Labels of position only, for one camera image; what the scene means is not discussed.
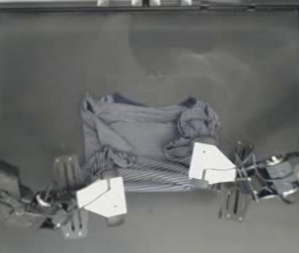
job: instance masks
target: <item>wire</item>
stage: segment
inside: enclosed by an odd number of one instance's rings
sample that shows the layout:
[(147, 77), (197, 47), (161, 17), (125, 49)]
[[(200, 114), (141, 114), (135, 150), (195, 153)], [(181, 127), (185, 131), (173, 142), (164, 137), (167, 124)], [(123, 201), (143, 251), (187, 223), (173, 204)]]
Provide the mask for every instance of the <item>wire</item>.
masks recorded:
[(100, 197), (108, 193), (111, 191), (111, 187), (108, 187), (108, 189), (92, 200), (89, 201), (83, 207), (76, 207), (76, 209), (68, 213), (59, 213), (59, 214), (44, 214), (44, 213), (37, 213), (37, 212), (32, 212), (32, 211), (25, 211), (26, 214), (32, 215), (32, 216), (38, 216), (38, 217), (59, 217), (59, 216), (72, 216), (75, 215), (76, 212), (81, 211), (84, 208), (87, 208), (95, 201), (97, 201), (100, 199)]

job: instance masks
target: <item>fabric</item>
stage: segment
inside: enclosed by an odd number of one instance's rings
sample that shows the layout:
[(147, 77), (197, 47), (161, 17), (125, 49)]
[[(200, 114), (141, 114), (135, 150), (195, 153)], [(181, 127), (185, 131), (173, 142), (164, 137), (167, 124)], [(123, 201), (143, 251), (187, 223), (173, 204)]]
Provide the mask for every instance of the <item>fabric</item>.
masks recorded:
[(192, 190), (188, 165), (192, 142), (219, 135), (208, 104), (188, 98), (179, 105), (147, 107), (112, 94), (85, 96), (81, 107), (87, 180), (117, 169), (129, 192)]

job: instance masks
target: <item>gray background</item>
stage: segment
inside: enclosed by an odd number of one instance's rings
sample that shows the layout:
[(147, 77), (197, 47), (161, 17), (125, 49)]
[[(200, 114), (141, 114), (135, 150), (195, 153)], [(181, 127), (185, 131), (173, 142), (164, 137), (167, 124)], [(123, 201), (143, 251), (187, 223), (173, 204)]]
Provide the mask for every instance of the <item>gray background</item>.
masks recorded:
[[(149, 105), (208, 101), (222, 148), (251, 141), (258, 157), (299, 148), (299, 24), (288, 13), (0, 13), (0, 156), (41, 189), (53, 157), (81, 155), (85, 92)], [(299, 203), (252, 206), (216, 220), (211, 193), (128, 195), (127, 223), (89, 220), (88, 238), (0, 224), (0, 252), (299, 250)]]

